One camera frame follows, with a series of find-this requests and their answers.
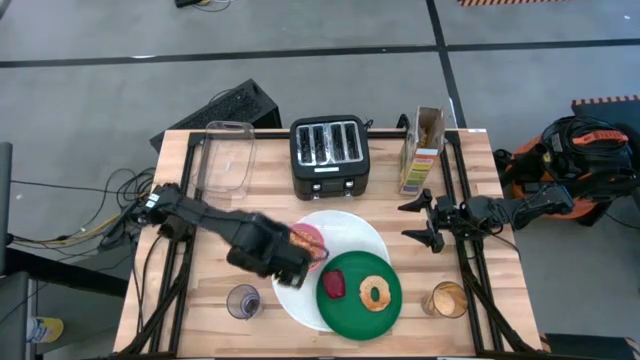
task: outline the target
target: black toaster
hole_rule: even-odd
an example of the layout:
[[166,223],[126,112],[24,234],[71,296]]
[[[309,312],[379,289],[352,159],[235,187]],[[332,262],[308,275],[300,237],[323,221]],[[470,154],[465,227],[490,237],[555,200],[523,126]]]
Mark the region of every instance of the black toaster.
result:
[[293,188],[301,200],[358,196],[369,180],[369,146],[353,115],[296,120],[290,135]]

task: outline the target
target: gray floor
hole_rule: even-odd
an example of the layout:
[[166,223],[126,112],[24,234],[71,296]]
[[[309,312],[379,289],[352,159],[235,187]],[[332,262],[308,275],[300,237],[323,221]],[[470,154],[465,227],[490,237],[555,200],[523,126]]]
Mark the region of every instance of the gray floor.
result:
[[[640,38],[637,0],[436,3],[447,44]],[[170,0],[13,0],[0,20],[0,61],[433,45],[434,39],[423,0],[235,0],[217,14],[178,10]],[[570,114],[573,99],[640,90],[638,47],[450,57],[467,125],[487,128],[494,148],[513,149],[535,136]],[[15,179],[102,187],[117,168],[153,166],[151,136],[247,78],[280,106],[285,126],[306,116],[351,113],[389,127],[418,105],[449,106],[437,53],[4,68],[0,140],[14,143]],[[77,229],[100,201],[100,194],[17,185],[12,195],[10,230],[32,238]],[[98,220],[116,209],[110,199]],[[624,200],[612,213],[630,223],[640,216]],[[608,219],[590,229],[541,220],[519,233],[540,331],[640,340],[638,240],[637,231]],[[88,301],[68,299],[69,307]],[[106,307],[87,321],[107,330],[46,358],[107,354],[115,335],[109,326],[120,310]]]

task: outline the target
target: white plate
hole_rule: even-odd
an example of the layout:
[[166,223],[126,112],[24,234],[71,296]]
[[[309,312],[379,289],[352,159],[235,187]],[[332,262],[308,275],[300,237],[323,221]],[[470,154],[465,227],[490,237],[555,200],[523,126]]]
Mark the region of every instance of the white plate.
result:
[[329,258],[309,271],[302,287],[295,290],[273,281],[278,301],[292,318],[304,326],[331,332],[324,322],[316,302],[316,286],[325,265],[334,257],[349,251],[366,251],[384,259],[389,265],[389,252],[380,234],[368,222],[344,211],[324,210],[305,216],[299,223],[314,226],[324,238]]

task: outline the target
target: green plate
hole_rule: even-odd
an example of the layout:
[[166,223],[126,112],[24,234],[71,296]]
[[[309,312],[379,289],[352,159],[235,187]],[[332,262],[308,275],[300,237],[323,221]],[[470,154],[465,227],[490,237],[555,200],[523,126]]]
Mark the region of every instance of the green plate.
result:
[[[346,295],[331,299],[322,286],[322,275],[339,269],[346,282]],[[353,340],[378,337],[396,322],[402,308],[400,280],[386,261],[368,252],[350,251],[331,260],[318,279],[316,299],[324,321],[333,331]],[[367,310],[360,300],[360,283],[371,275],[378,275],[389,284],[391,303],[379,312]]]

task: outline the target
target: wooden table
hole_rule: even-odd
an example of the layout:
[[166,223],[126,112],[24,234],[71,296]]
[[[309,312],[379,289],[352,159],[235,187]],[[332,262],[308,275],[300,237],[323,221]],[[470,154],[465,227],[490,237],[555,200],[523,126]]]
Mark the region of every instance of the wooden table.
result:
[[[166,132],[155,184],[180,181],[188,136],[189,132],[184,130]],[[487,133],[484,130],[460,130],[460,137],[473,195],[502,196]],[[390,332],[371,341],[357,342],[299,324],[278,303],[269,279],[260,279],[227,264],[225,256],[228,245],[217,235],[200,231],[195,245],[178,356],[472,355],[468,315],[455,320],[434,318],[426,315],[420,307],[421,299],[438,283],[449,280],[462,284],[462,279],[451,234],[444,233],[446,245],[439,254],[432,254],[421,243],[400,234],[404,229],[421,229],[425,226],[424,213],[407,213],[396,209],[412,199],[400,196],[396,191],[402,143],[399,139],[369,140],[371,172],[364,195],[353,199],[305,202],[293,194],[288,140],[256,140],[258,150],[249,195],[233,204],[245,210],[261,211],[286,224],[293,224],[303,216],[323,209],[347,211],[368,221],[384,239],[393,268],[402,283],[402,312]],[[456,182],[456,196],[462,199],[455,160],[452,155],[449,158]],[[429,174],[426,186],[434,196],[446,193],[440,164]],[[502,236],[513,241],[513,233],[508,226],[505,226]],[[155,229],[149,227],[142,231],[135,258],[139,279],[155,238]],[[491,238],[485,240],[484,248],[496,305],[528,344],[540,348],[517,254]],[[161,241],[149,260],[143,307],[145,319],[156,307],[166,252],[167,241]],[[232,318],[225,305],[228,292],[241,283],[255,286],[266,304],[265,310],[249,321]],[[478,309],[485,347],[491,349],[486,313],[479,303]],[[114,351],[124,348],[133,339],[137,314],[135,285],[131,280]],[[167,349],[172,319],[173,311],[170,309],[163,329],[161,350]]]

